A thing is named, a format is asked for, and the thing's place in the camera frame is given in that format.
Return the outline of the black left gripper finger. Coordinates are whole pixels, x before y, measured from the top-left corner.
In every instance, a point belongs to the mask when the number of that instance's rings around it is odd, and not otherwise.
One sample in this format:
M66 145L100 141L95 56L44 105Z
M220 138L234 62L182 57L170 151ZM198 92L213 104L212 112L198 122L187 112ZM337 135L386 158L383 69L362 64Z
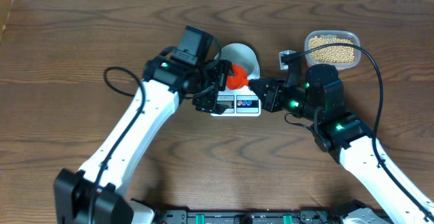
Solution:
M226 89L226 82L228 76L234 76L233 64L229 60L220 60L218 65L218 90L224 91Z
M192 104L195 105L195 109L205 113L218 115L223 114L229 106L218 104L218 89L218 85L213 84L205 90L195 94L192 98Z

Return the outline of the orange measuring scoop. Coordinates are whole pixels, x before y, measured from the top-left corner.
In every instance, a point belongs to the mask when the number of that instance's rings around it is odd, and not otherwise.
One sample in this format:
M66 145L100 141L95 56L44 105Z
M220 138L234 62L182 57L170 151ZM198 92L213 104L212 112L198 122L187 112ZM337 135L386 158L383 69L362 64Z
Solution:
M232 65L233 75L229 75L226 80L226 87L230 90L239 90L245 86L248 86L249 79L247 71L244 67L238 64Z

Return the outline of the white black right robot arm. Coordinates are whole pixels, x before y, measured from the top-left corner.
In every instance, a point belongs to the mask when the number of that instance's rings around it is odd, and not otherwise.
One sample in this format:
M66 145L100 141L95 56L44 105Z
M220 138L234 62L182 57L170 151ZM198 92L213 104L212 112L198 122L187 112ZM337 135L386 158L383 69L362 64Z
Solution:
M432 223L433 202L399 169L382 148L376 129L347 110L336 67L316 64L299 86L299 71L287 80L252 79L251 91L268 112L286 110L311 120L318 147L331 155L370 192L394 223Z

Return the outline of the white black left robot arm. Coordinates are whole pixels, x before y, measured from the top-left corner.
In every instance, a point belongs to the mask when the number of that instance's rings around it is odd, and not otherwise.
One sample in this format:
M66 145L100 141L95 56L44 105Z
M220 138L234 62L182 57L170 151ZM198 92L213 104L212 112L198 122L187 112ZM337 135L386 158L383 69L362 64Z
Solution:
M186 94L198 111L222 113L217 94L232 70L228 60L187 64L156 56L123 117L100 148L77 172L62 169L54 181L58 223L152 223L155 211L126 193L134 171L165 121Z

